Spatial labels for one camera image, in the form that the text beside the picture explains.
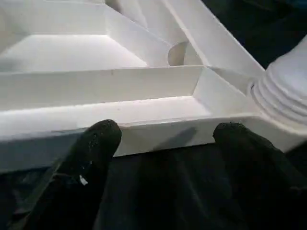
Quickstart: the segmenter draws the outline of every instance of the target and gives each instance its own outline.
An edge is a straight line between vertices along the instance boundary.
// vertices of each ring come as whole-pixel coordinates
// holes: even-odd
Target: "white panel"
[[[75,130],[104,119],[131,124],[209,115],[210,111],[192,96],[9,111],[0,113],[0,140]]]
[[[29,34],[103,35],[104,4],[67,1],[2,0],[6,14]]]
[[[261,76],[264,69],[201,0],[163,0],[205,65]]]
[[[255,111],[252,106],[248,106],[243,93],[208,68],[203,69],[193,96],[216,114]]]
[[[147,29],[175,45],[188,39],[162,0],[137,0],[146,19]]]
[[[147,28],[147,23],[138,0],[106,0],[106,4],[134,22]]]
[[[146,67],[107,35],[32,35],[0,53],[0,72]]]
[[[1,74],[0,110],[189,96],[202,67]]]
[[[106,27],[111,38],[145,61],[148,66],[168,66],[171,45],[110,7],[106,7]]]

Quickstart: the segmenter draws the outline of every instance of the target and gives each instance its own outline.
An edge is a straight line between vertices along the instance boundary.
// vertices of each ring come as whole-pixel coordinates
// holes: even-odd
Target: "ribbed white cylinder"
[[[269,115],[307,125],[307,36],[271,63],[250,93]]]

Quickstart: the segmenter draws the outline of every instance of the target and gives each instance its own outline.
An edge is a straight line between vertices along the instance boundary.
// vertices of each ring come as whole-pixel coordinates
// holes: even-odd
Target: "angled white surface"
[[[163,0],[204,65],[259,77],[263,67],[227,31],[201,0]]]
[[[32,35],[0,54],[0,72],[146,67],[107,35]]]

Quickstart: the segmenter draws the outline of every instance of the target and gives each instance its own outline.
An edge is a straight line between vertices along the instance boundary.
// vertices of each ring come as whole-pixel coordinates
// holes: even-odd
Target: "recessed compartment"
[[[0,72],[156,67],[172,59],[172,44],[105,4],[3,0],[0,32]]]
[[[0,136],[108,118],[130,126],[251,111],[240,91],[203,66],[2,74],[0,82]]]

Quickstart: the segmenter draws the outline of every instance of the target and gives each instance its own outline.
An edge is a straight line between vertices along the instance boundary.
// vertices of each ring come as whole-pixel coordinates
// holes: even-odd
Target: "white plastic structure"
[[[278,58],[251,89],[255,101],[276,119],[307,126],[307,36]]]
[[[200,0],[2,0],[0,172],[49,166],[103,119],[116,156],[212,143],[221,122],[288,150],[307,129],[252,100],[264,75]]]

